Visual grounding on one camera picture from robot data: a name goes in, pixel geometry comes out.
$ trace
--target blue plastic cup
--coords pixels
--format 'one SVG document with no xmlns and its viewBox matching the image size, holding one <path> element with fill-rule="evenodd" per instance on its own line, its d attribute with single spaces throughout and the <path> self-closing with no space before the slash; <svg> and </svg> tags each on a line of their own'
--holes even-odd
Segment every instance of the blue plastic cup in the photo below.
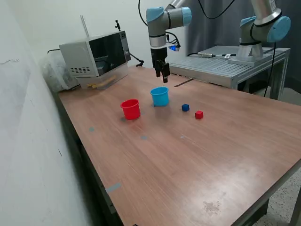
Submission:
<svg viewBox="0 0 301 226">
<path fill-rule="evenodd" d="M 162 86 L 151 90 L 152 100 L 155 107 L 166 106 L 169 103 L 168 98 L 169 88 Z"/>
</svg>

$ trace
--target red cup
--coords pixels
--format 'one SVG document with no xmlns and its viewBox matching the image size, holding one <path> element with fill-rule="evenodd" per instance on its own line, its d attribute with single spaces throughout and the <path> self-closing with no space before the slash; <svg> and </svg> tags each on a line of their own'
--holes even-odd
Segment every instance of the red cup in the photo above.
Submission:
<svg viewBox="0 0 301 226">
<path fill-rule="evenodd" d="M 127 120 L 133 120 L 140 117 L 139 100 L 126 100 L 125 102 L 122 102 L 120 107 L 123 109 L 124 116 Z"/>
</svg>

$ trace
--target small block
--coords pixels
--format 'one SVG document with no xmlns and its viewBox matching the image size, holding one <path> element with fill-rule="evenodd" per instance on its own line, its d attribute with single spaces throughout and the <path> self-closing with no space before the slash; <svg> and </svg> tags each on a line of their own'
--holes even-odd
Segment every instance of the small block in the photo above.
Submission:
<svg viewBox="0 0 301 226">
<path fill-rule="evenodd" d="M 196 119 L 202 119 L 204 117 L 204 113 L 202 111 L 196 112 Z"/>
<path fill-rule="evenodd" d="M 182 105 L 182 111 L 184 111 L 184 112 L 189 111 L 189 105 L 187 105 L 187 104 Z"/>
</svg>

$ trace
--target floor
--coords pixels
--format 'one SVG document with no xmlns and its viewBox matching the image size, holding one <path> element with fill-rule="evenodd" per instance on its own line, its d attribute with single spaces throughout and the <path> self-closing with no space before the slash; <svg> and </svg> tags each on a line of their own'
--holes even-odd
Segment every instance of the floor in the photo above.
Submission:
<svg viewBox="0 0 301 226">
<path fill-rule="evenodd" d="M 263 96 L 264 90 L 257 95 Z M 301 94 L 285 88 L 281 101 L 301 105 Z M 293 214 L 293 209 L 301 186 L 301 169 L 275 192 L 269 201 L 268 213 L 255 226 L 287 226 Z"/>
</svg>

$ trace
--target table leg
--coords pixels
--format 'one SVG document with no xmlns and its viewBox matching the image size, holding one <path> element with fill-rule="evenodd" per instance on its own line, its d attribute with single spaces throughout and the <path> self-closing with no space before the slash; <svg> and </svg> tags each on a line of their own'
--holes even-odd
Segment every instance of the table leg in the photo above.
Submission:
<svg viewBox="0 0 301 226">
<path fill-rule="evenodd" d="M 298 194 L 295 209 L 293 210 L 293 216 L 289 226 L 300 226 L 301 225 L 301 189 Z"/>
<path fill-rule="evenodd" d="M 275 64 L 271 77 L 271 91 L 269 97 L 280 100 L 283 92 L 288 59 Z"/>
</svg>

